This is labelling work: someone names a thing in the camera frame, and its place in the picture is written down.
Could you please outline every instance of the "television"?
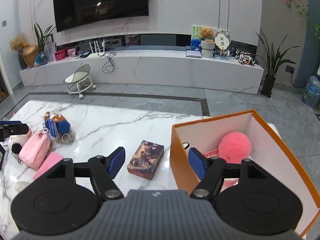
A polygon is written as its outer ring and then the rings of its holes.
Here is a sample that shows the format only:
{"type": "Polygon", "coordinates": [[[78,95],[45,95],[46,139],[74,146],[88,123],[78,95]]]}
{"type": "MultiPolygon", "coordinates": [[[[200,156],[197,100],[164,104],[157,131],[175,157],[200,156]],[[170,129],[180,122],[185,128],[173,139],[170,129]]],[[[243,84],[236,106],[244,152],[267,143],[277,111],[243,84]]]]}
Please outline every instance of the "television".
{"type": "Polygon", "coordinates": [[[110,19],[149,16],[148,0],[53,0],[57,32],[110,19]]]}

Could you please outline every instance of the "gray knitted pot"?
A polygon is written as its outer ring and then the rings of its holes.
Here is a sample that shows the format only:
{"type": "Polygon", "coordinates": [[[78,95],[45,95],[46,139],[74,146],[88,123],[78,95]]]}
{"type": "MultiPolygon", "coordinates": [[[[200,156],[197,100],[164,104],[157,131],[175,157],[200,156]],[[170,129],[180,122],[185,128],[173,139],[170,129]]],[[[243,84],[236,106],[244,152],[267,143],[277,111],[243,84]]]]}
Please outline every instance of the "gray knitted pot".
{"type": "Polygon", "coordinates": [[[213,57],[213,49],[204,49],[201,50],[202,57],[213,57]]]}
{"type": "Polygon", "coordinates": [[[203,49],[214,49],[214,42],[201,41],[200,47],[203,49]]]}

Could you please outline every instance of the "marble tabletop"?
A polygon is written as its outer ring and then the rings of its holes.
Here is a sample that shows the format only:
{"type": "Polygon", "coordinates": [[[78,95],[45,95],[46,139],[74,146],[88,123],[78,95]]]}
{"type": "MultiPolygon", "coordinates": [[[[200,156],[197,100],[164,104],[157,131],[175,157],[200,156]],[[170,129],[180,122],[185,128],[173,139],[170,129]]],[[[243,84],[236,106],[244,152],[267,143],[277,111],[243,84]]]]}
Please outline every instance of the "marble tabletop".
{"type": "MultiPolygon", "coordinates": [[[[75,163],[85,162],[96,155],[108,156],[119,146],[125,148],[125,163],[114,179],[124,195],[130,189],[176,189],[169,166],[171,127],[175,123],[202,118],[185,114],[31,100],[11,120],[20,120],[35,132],[42,128],[42,117],[46,111],[62,114],[71,123],[71,129],[76,135],[75,141],[72,145],[53,143],[53,151],[72,158],[75,163]],[[151,181],[128,173],[126,168],[142,140],[164,145],[164,156],[151,181]]],[[[9,240],[18,233],[10,213],[11,202],[18,193],[16,183],[32,182],[35,173],[25,165],[19,165],[6,153],[0,172],[0,235],[4,240],[9,240]]],[[[92,190],[88,178],[78,178],[76,182],[92,190]]]]}

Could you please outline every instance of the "black plant pot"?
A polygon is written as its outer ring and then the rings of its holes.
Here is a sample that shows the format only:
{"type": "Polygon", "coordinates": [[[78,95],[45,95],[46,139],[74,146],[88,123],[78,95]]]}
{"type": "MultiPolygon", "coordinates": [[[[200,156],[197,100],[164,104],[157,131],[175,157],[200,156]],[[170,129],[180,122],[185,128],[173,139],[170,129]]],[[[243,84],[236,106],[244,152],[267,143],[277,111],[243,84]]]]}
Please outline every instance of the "black plant pot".
{"type": "Polygon", "coordinates": [[[261,94],[270,98],[271,97],[271,90],[273,88],[273,85],[275,83],[276,79],[274,77],[269,77],[268,75],[266,76],[264,80],[264,84],[262,87],[261,94]]]}
{"type": "Polygon", "coordinates": [[[24,62],[24,59],[22,57],[23,50],[18,51],[18,59],[19,59],[19,64],[21,69],[26,69],[28,66],[24,62]]]}

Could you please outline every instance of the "black floor border strip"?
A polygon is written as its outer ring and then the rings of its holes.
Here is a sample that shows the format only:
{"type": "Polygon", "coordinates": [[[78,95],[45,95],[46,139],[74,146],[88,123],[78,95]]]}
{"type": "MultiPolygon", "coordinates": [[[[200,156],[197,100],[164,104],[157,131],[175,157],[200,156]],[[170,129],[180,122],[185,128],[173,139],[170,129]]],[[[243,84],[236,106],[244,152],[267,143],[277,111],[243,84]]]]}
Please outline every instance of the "black floor border strip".
{"type": "Polygon", "coordinates": [[[320,114],[315,114],[315,116],[320,121],[320,114]]]}
{"type": "MultiPolygon", "coordinates": [[[[210,116],[208,102],[206,98],[191,98],[179,96],[164,96],[164,95],[144,95],[144,94],[127,94],[127,93],[98,93],[98,92],[84,92],[88,96],[112,96],[112,97],[132,97],[132,98],[157,98],[157,99],[172,99],[181,101],[199,102],[201,105],[202,116],[210,116]]],[[[28,95],[68,95],[67,92],[30,92],[28,95]]]]}

